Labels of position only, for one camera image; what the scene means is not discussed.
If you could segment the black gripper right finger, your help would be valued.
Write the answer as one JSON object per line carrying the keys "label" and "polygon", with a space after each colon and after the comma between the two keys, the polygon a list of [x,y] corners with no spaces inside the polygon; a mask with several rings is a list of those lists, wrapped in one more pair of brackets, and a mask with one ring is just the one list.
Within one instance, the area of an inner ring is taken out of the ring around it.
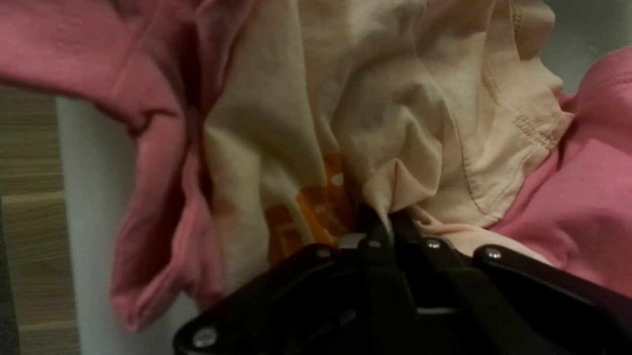
{"label": "black gripper right finger", "polygon": [[444,310],[461,355],[632,355],[632,301],[499,245],[471,257],[390,218],[416,306]]}

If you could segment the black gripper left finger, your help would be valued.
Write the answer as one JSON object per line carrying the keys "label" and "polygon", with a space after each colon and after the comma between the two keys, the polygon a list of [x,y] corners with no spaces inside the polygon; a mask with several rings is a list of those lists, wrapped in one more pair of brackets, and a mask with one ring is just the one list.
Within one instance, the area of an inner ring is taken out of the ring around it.
{"label": "black gripper left finger", "polygon": [[386,355],[414,303],[367,208],[347,247],[307,245],[183,324],[173,355]]}

